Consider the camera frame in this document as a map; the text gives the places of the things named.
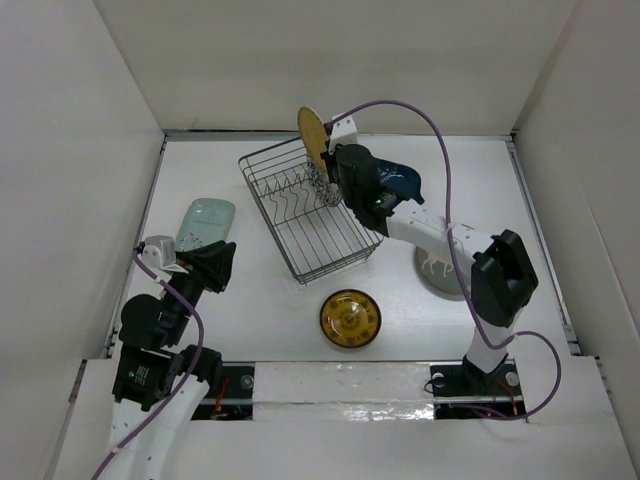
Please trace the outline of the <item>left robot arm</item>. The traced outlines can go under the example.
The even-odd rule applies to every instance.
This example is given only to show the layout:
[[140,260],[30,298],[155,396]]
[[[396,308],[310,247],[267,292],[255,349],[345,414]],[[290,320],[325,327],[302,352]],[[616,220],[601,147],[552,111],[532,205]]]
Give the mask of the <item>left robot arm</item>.
[[222,387],[222,355],[205,347],[196,305],[204,293],[226,290],[235,252],[226,241],[178,252],[168,236],[134,248],[133,263],[162,292],[138,294],[121,310],[108,452],[94,478],[168,475],[200,401]]

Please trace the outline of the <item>round bamboo woven plate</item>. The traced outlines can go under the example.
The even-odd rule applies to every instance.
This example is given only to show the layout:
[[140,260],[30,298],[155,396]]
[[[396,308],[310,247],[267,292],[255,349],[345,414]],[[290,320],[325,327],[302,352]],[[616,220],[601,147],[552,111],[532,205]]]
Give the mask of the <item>round bamboo woven plate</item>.
[[297,112],[297,126],[307,156],[319,171],[319,176],[329,181],[326,161],[323,158],[327,153],[329,136],[322,119],[311,107],[302,106]]

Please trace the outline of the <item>blue floral round plate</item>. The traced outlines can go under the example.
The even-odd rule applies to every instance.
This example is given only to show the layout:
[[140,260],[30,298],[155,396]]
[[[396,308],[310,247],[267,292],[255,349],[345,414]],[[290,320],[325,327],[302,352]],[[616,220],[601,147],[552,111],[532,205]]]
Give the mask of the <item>blue floral round plate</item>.
[[332,184],[328,174],[310,158],[306,162],[306,172],[318,200],[328,207],[336,207],[341,203],[342,194],[339,187]]

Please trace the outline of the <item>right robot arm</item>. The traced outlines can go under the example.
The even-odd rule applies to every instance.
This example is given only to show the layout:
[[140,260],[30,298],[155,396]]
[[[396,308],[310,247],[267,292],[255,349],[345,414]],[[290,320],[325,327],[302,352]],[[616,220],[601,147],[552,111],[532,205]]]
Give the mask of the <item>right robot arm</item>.
[[506,361],[516,317],[539,284],[520,236],[452,225],[424,208],[415,169],[378,159],[362,145],[340,146],[321,158],[330,183],[362,226],[453,267],[475,323],[462,360],[462,381],[476,394],[487,392]]

